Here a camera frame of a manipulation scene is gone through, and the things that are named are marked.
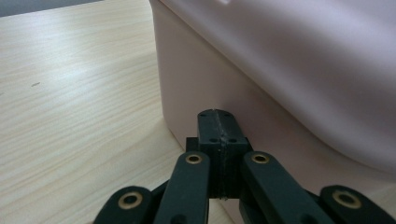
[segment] light wood grain surface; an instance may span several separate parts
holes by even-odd
[[[182,149],[163,121],[149,2],[0,18],[0,223],[88,223],[154,189]],[[231,223],[212,201],[210,223]]]

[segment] white plastic container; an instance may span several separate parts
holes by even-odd
[[[223,109],[306,189],[396,189],[396,2],[150,2],[182,146]]]

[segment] white bin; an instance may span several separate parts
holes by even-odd
[[[163,114],[182,146],[199,112],[227,110],[306,189],[396,191],[395,1],[150,3]]]

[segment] wooden table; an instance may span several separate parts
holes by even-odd
[[[154,189],[180,145],[163,121],[147,0],[0,18],[0,223],[88,223]],[[218,201],[210,223],[231,223]]]

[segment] table surface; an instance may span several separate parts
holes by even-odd
[[[89,223],[155,189],[182,148],[163,121],[147,0],[0,18],[0,223]],[[210,223],[232,223],[212,201]]]

